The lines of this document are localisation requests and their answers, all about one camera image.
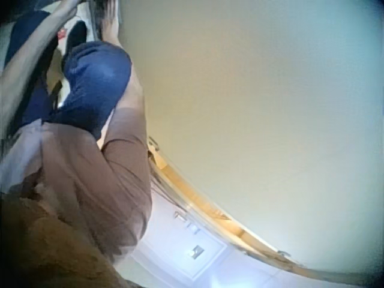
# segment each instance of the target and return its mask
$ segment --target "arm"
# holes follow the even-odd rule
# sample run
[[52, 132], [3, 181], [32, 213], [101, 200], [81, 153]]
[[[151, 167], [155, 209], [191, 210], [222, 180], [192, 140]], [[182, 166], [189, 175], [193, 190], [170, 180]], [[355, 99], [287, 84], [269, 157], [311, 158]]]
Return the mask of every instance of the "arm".
[[12, 120], [28, 80], [46, 46], [68, 19], [76, 13], [80, 0], [63, 0], [57, 9], [32, 33], [8, 63], [0, 77], [0, 139]]

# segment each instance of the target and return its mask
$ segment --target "brown fabric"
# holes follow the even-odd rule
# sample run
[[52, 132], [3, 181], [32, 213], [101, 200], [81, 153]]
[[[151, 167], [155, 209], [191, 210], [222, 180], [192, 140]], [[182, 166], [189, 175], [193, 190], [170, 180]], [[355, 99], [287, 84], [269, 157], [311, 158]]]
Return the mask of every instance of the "brown fabric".
[[28, 287], [135, 287], [69, 225], [29, 199], [1, 202], [2, 250]]
[[46, 211], [112, 263], [129, 253], [152, 207], [144, 115], [117, 110], [102, 151], [91, 134], [68, 125], [35, 121], [18, 134], [0, 170], [2, 192], [41, 171], [45, 189], [35, 199]]

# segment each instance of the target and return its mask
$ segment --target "person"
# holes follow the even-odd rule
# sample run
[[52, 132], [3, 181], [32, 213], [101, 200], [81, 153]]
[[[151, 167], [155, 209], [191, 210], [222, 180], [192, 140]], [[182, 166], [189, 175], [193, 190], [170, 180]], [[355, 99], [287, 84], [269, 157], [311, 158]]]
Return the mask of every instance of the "person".
[[[143, 89], [118, 40], [116, 1], [107, 0], [102, 41], [79, 41], [81, 25], [70, 32], [62, 64], [70, 93], [52, 109], [46, 73], [57, 32], [79, 2], [62, 0], [52, 14], [29, 13], [13, 28], [0, 78], [0, 132], [16, 140], [2, 159], [0, 188], [9, 203], [34, 205], [61, 223], [56, 233], [69, 226], [116, 263], [135, 248], [151, 214]], [[100, 150], [97, 140], [112, 111]], [[12, 227], [16, 210], [2, 213], [2, 227]], [[16, 218], [26, 225], [33, 217]]]

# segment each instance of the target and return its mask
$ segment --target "wall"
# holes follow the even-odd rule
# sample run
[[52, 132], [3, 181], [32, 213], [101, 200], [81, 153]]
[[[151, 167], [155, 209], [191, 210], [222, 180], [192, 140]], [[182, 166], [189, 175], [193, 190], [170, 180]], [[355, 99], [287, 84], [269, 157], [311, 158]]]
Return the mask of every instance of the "wall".
[[123, 1], [122, 16], [149, 135], [197, 191], [309, 268], [379, 268], [379, 1]]
[[210, 288], [357, 288], [318, 281], [270, 267], [237, 250], [216, 264], [193, 287]]
[[148, 288], [170, 288], [166, 283], [156, 278], [132, 257], [126, 257], [116, 266], [116, 270], [127, 280]]

